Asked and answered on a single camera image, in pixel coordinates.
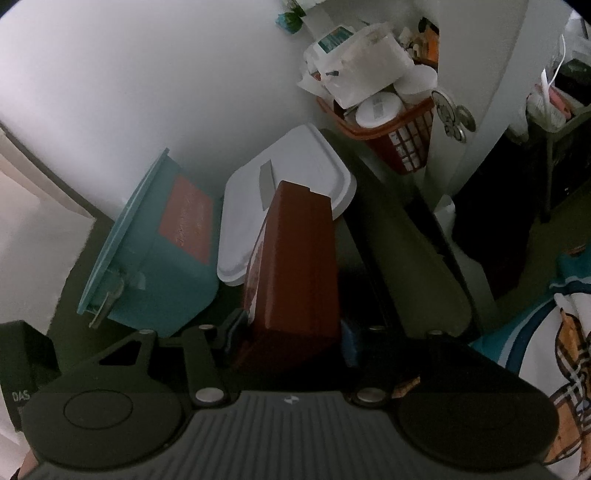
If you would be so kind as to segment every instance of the red label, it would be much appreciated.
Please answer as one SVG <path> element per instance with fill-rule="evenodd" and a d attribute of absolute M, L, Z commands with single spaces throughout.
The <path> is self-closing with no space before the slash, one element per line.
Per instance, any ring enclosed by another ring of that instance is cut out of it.
<path fill-rule="evenodd" d="M 174 181 L 158 233 L 184 252 L 209 265 L 213 201 L 179 175 Z"/>

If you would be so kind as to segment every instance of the white cable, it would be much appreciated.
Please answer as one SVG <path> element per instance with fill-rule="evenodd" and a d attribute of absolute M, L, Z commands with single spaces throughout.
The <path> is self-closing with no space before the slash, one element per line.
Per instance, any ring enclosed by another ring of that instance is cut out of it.
<path fill-rule="evenodd" d="M 552 84 L 556 80 L 556 76 L 558 75 L 558 71 L 560 70 L 560 67 L 564 63 L 564 59 L 566 58 L 566 42 L 564 40 L 564 35 L 561 35 L 560 37 L 562 38 L 562 48 L 564 50 L 564 53 L 562 54 L 562 60 L 560 60 L 560 63 L 558 64 L 558 68 L 556 69 L 556 72 L 554 72 L 554 76 L 552 77 L 552 80 L 550 80 L 548 83 L 549 87 L 552 86 Z"/>

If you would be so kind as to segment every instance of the plastic handle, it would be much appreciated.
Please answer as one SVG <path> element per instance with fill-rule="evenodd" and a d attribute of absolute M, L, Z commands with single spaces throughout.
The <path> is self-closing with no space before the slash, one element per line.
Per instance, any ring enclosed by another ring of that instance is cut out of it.
<path fill-rule="evenodd" d="M 115 306 L 115 302 L 119 300 L 121 295 L 123 295 L 124 289 L 125 282 L 119 279 L 119 286 L 117 287 L 117 290 L 115 290 L 114 292 L 110 291 L 109 293 L 107 293 L 102 305 L 100 306 L 99 311 L 96 312 L 95 317 L 88 324 L 89 328 L 96 330 L 99 327 L 99 325 L 103 322 L 103 320 L 109 316 L 109 313 L 111 313 L 111 310 L 113 310 L 113 307 Z"/>

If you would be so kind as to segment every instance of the patterned fabric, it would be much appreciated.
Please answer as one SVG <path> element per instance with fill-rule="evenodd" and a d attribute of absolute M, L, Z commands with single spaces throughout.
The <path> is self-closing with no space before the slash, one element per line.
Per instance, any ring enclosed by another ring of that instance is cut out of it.
<path fill-rule="evenodd" d="M 472 347 L 548 395 L 558 434 L 544 463 L 563 480 L 591 477 L 591 247 L 558 258 L 561 278 L 527 312 Z"/>
<path fill-rule="evenodd" d="M 550 399 L 556 406 L 560 427 L 545 463 L 559 462 L 581 449 L 579 472 L 591 462 L 591 356 L 589 340 L 579 319 L 560 309 L 562 325 L 556 335 L 556 363 L 567 383 Z"/>

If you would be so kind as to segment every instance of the brown box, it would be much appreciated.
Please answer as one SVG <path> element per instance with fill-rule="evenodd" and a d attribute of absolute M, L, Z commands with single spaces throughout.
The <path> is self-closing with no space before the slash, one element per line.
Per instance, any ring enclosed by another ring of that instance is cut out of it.
<path fill-rule="evenodd" d="M 330 199 L 282 181 L 246 273 L 252 324 L 235 366 L 279 372 L 339 341 L 335 229 Z"/>

